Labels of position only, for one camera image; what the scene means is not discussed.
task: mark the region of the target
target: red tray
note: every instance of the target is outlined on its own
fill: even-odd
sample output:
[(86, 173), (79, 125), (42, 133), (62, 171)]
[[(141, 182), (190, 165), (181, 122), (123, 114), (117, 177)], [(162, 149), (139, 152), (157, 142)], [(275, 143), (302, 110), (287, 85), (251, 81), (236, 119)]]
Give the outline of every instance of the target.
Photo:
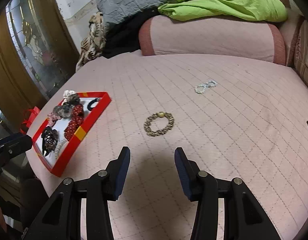
[(73, 137), (70, 139), (69, 143), (65, 147), (64, 151), (60, 153), (59, 158), (56, 160), (55, 165), (52, 167), (48, 161), (45, 159), (45, 157), (42, 155), (41, 150), (38, 149), (36, 146), (36, 141), (38, 137), (43, 132), (44, 128), (48, 124), (48, 120), (46, 119), (43, 124), (40, 126), (40, 128), (37, 130), (35, 135), (32, 138), (33, 141), (33, 147), (40, 158), (40, 160), (43, 162), (44, 166), (54, 174), (55, 176), (61, 177), (67, 163), (70, 161), (73, 153), (75, 152), (78, 145), (81, 143), (81, 141), (84, 139), (87, 132), (90, 130), (90, 128), (93, 126), (93, 124), (96, 122), (96, 120), (99, 118), (99, 116), (102, 114), (102, 112), (105, 110), (105, 108), (109, 105), (111, 102), (111, 98), (108, 95), (107, 92), (84, 92), (84, 93), (78, 93), (80, 98), (101, 98), (101, 100), (98, 102), (98, 104), (92, 109), (92, 111), (89, 113), (89, 115), (84, 119), (81, 126), (76, 130)]

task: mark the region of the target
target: green blanket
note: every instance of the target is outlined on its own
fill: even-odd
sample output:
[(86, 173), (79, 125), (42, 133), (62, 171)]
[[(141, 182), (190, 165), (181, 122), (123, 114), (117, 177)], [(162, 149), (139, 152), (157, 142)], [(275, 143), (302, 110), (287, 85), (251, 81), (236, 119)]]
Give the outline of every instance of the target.
[(179, 21), (217, 15), (233, 15), (247, 21), (287, 19), (286, 8), (279, 0), (173, 0), (161, 5), (158, 11)]

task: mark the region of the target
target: yellow stripe on box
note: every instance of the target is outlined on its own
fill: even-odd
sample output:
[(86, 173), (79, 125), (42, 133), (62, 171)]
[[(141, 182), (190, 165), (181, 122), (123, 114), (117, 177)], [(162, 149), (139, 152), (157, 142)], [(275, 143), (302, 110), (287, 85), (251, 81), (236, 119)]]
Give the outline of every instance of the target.
[(81, 141), (86, 135), (86, 131), (82, 127), (78, 127), (78, 129), (75, 131), (74, 135)]

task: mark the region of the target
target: white scrunchie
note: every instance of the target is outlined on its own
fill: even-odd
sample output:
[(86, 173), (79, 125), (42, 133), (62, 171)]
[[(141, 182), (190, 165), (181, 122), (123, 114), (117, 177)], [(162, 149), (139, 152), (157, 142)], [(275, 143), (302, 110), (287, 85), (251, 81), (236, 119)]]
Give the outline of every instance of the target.
[(73, 94), (76, 94), (76, 92), (73, 91), (73, 90), (65, 90), (64, 93), (63, 93), (63, 98), (64, 98), (64, 100), (63, 100), (63, 102), (62, 102), (62, 105), (63, 105), (65, 102), (67, 102), (67, 98), (68, 98), (70, 95), (73, 95)]

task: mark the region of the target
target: red gift bag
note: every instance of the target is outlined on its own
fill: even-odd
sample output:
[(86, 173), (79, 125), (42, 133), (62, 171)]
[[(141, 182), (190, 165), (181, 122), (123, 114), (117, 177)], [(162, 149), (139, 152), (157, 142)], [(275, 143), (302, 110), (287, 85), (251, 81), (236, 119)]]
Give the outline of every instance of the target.
[(21, 123), (20, 132), (22, 134), (26, 134), (27, 133), (27, 130), (29, 130), (29, 127), (31, 126), (31, 124), (33, 123), (34, 119), (39, 114), (40, 109), (35, 106), (33, 109), (26, 110), (24, 115), (26, 114), (27, 111), (30, 112), (30, 116), (28, 118), (24, 118), (23, 123)]

